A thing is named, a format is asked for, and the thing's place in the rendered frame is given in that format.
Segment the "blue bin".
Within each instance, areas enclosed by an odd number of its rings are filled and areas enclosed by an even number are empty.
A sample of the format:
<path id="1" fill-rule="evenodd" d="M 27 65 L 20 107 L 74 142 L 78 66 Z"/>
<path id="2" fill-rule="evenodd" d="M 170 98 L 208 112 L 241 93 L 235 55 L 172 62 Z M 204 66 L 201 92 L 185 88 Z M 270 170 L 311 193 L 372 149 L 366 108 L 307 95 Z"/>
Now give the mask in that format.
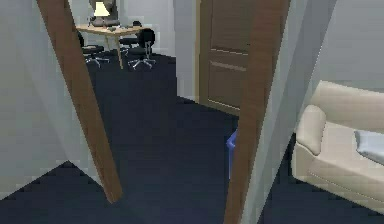
<path id="1" fill-rule="evenodd" d="M 228 148 L 228 172 L 229 172 L 228 177 L 231 177 L 230 172 L 232 168 L 233 152 L 235 149 L 236 136 L 237 136 L 237 131 L 234 131 L 226 142 L 226 145 Z"/>

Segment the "brown wooden room door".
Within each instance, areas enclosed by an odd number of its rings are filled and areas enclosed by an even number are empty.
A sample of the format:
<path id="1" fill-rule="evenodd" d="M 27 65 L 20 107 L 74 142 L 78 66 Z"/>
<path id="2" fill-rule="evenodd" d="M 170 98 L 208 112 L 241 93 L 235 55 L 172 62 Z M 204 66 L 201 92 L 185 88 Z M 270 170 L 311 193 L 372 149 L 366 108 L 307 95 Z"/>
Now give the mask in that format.
<path id="1" fill-rule="evenodd" d="M 201 0 L 199 102 L 239 115 L 255 0 Z"/>

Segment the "black office chair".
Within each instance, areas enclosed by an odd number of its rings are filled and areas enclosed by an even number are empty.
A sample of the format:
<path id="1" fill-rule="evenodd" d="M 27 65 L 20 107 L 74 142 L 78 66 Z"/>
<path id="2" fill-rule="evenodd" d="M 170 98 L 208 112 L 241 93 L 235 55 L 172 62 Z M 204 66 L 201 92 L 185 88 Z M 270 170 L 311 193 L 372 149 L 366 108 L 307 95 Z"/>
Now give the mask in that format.
<path id="1" fill-rule="evenodd" d="M 77 32 L 77 35 L 78 35 L 78 39 L 79 39 L 79 42 L 80 42 L 80 47 L 81 47 L 82 52 L 83 52 L 83 56 L 86 57 L 86 59 L 85 59 L 86 63 L 95 62 L 98 65 L 98 67 L 101 67 L 101 64 L 100 64 L 101 61 L 110 62 L 110 60 L 107 59 L 107 58 L 97 57 L 98 53 L 101 53 L 101 52 L 104 51 L 104 47 L 103 46 L 100 46 L 100 45 L 86 45 L 85 44 L 85 40 L 84 40 L 84 38 L 83 38 L 83 36 L 82 36 L 80 31 Z"/>
<path id="2" fill-rule="evenodd" d="M 128 64 L 133 68 L 143 63 L 146 64 L 149 68 L 152 68 L 152 65 L 156 63 L 154 59 L 151 58 L 152 55 L 152 46 L 155 42 L 155 32 L 150 28 L 144 28 L 138 33 L 138 47 L 130 48 L 128 53 L 130 55 L 138 56 L 138 59 L 131 60 Z"/>
<path id="3" fill-rule="evenodd" d="M 142 24 L 140 21 L 133 21 L 132 26 L 139 26 L 142 27 Z M 128 55 L 128 49 L 132 48 L 132 45 L 138 44 L 138 33 L 134 34 L 134 37 L 120 37 L 119 43 L 123 46 L 127 45 L 127 49 L 122 50 L 121 52 L 125 52 L 125 56 Z"/>

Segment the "light wooden table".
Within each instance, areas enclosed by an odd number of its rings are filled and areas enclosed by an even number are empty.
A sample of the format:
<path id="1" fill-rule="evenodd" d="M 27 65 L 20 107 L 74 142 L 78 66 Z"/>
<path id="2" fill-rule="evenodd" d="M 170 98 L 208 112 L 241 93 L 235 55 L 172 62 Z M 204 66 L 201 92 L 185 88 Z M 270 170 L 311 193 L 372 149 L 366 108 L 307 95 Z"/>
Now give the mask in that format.
<path id="1" fill-rule="evenodd" d="M 117 46 L 117 54 L 118 54 L 118 59 L 119 59 L 119 64 L 121 69 L 123 69 L 124 66 L 123 66 L 122 56 L 120 52 L 119 38 L 121 36 L 136 34 L 142 30 L 142 27 L 134 26 L 132 28 L 116 28 L 114 31 L 111 31 L 109 28 L 94 27 L 87 24 L 77 25 L 76 28 L 82 32 L 104 36 L 106 44 L 108 44 L 108 37 L 113 37 Z"/>

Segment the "cream shade table lamp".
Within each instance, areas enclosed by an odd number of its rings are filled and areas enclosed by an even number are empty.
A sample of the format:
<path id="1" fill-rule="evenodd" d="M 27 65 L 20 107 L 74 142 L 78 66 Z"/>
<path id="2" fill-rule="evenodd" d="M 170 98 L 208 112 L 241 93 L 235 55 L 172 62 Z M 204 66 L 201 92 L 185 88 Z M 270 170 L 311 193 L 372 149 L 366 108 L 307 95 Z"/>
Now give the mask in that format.
<path id="1" fill-rule="evenodd" d="M 104 18 L 109 16 L 110 13 L 105 7 L 102 1 L 99 1 L 95 4 L 94 10 L 94 20 L 92 21 L 92 25 L 95 27 L 103 27 L 105 25 Z"/>

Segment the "cream sofa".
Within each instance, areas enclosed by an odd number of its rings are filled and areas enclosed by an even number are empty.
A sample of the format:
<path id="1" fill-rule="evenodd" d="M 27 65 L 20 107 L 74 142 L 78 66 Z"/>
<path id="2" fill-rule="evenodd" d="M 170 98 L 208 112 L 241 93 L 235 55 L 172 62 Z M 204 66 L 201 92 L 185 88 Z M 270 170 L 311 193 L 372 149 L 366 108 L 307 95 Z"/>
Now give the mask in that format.
<path id="1" fill-rule="evenodd" d="M 355 130 L 384 134 L 384 93 L 319 82 L 297 125 L 292 174 L 384 215 L 384 166 L 356 151 Z"/>

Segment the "grey cushion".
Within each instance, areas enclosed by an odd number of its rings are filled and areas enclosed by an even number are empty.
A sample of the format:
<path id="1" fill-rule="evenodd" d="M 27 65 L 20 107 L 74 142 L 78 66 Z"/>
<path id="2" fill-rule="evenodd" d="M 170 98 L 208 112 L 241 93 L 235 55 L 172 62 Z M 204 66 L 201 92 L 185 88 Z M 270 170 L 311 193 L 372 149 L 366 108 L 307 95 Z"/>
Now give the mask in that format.
<path id="1" fill-rule="evenodd" d="M 355 130 L 357 149 L 362 156 L 384 166 L 384 134 Z"/>

